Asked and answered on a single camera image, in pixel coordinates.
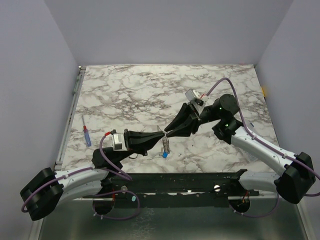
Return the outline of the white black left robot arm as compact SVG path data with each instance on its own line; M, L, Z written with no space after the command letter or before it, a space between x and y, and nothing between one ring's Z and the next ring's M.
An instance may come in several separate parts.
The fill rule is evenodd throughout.
M48 216L59 204L86 196L106 197L111 186L105 180L118 176L126 181L132 177L122 169L121 161L133 154L146 156L156 143L165 137L163 131L137 132L116 130L106 132L112 146L99 145L93 152L91 163L71 170L42 169L21 191L21 211L28 213L32 221Z

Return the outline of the blue capped key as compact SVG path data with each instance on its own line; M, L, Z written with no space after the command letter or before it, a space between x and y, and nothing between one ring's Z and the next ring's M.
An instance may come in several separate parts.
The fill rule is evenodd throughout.
M166 151L166 150L162 149L159 155L160 155L162 158L166 159L169 154L170 154L170 151Z

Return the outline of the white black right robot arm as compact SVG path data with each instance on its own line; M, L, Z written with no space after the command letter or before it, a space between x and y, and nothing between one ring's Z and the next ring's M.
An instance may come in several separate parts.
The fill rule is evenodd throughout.
M275 172L275 175L267 174L261 180L249 172L242 174L229 184L234 195L240 196L247 190L276 192L292 204L298 204L306 196L316 181L312 173L312 159L308 154L280 149L247 130L244 122L235 118L240 108L231 94L222 95L209 106L204 102L206 95L195 97L188 93L186 96L189 103L182 105L176 117L164 129L168 138L189 137L198 131L200 125L217 121L212 130L219 140L246 151Z

